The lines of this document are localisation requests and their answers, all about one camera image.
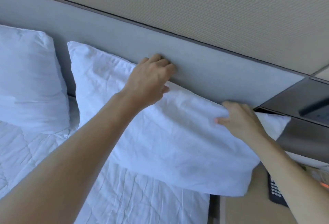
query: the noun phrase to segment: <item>wall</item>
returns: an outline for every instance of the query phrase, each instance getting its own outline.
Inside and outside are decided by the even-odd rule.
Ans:
[[[69,0],[305,74],[329,63],[329,0]]]

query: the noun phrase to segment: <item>mattress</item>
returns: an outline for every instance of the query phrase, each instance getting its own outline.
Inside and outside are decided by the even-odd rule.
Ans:
[[[70,124],[68,136],[79,125],[73,98]],[[68,136],[31,133],[0,121],[0,198]],[[75,223],[207,223],[209,197],[129,172],[107,160]]]

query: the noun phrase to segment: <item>pillow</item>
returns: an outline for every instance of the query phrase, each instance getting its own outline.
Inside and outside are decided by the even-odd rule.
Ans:
[[[88,122],[125,85],[135,64],[77,42],[69,42],[80,126]],[[171,82],[170,92],[142,110],[124,131],[110,159],[131,171],[202,193],[242,196],[257,155],[215,117],[225,107]],[[290,118],[257,113],[277,139]]]
[[[38,133],[67,132],[69,107],[51,37],[0,25],[0,121]]]

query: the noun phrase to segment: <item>hand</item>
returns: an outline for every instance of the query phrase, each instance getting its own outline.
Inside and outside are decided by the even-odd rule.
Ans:
[[[232,135],[243,140],[251,148],[260,137],[269,137],[249,105],[230,101],[225,101],[222,105],[228,109],[229,117],[215,118],[215,122],[224,125]]]
[[[143,58],[130,74],[121,93],[125,93],[134,104],[144,109],[159,101],[169,91],[164,84],[175,72],[176,66],[159,54],[150,59]]]

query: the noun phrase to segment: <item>gray headboard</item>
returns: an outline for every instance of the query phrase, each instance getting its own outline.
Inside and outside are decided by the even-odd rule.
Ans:
[[[70,40],[90,44],[134,63],[160,53],[178,67],[173,82],[215,102],[231,99],[258,106],[303,78],[218,48],[62,2],[0,0],[0,24],[50,35],[71,95],[75,93],[75,83],[66,45]]]

